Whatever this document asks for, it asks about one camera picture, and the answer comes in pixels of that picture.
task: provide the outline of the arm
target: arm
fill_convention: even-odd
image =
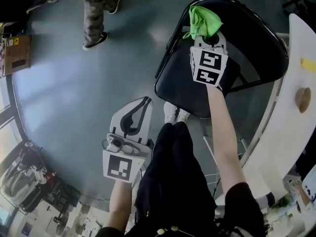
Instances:
[[[222,179],[223,192],[235,184],[246,182],[237,155],[235,129],[227,110],[223,93],[207,86],[208,101],[211,111],[214,155]]]
[[[110,199],[110,216],[105,227],[113,227],[124,234],[131,206],[132,185],[116,180]]]

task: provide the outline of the curved white table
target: curved white table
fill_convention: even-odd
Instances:
[[[289,172],[316,126],[316,73],[300,66],[301,58],[316,61],[316,34],[295,14],[290,15],[289,21],[288,70],[275,81],[261,123],[241,160],[255,198],[271,191],[267,178],[281,180]],[[312,91],[310,106],[303,114],[295,104],[296,92],[301,87]],[[216,203],[225,204],[224,196],[218,197]]]

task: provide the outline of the white shoe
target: white shoe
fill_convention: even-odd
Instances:
[[[174,125],[175,120],[176,120],[176,110],[177,107],[174,106],[173,104],[166,102],[163,106],[163,111],[164,111],[164,123],[170,123]]]
[[[185,110],[180,109],[176,123],[187,122],[187,119],[189,116],[190,116],[190,113],[186,112]]]

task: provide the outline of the gray floor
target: gray floor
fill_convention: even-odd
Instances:
[[[44,148],[47,163],[83,194],[110,197],[113,181],[103,177],[101,142],[109,132],[113,113],[121,106],[145,95],[153,99],[151,138],[155,141],[163,125],[164,102],[155,96],[154,75],[166,43],[191,1],[123,0],[118,14],[105,15],[110,39],[90,52],[82,50],[81,0],[62,0],[32,12],[32,67],[13,75],[22,121],[29,138]],[[276,32],[288,32],[288,19],[281,8],[285,0],[239,1]],[[235,51],[230,54],[240,62],[244,75],[252,77],[245,58]],[[270,91],[268,84],[227,96],[239,138],[251,140]],[[203,172],[214,173],[199,120],[191,117],[188,126]],[[105,202],[83,200],[107,209]]]

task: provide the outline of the green microfiber towel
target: green microfiber towel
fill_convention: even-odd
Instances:
[[[183,38],[189,36],[196,39],[196,36],[212,37],[223,24],[219,16],[213,11],[201,6],[191,6],[190,15],[190,32],[186,33]]]

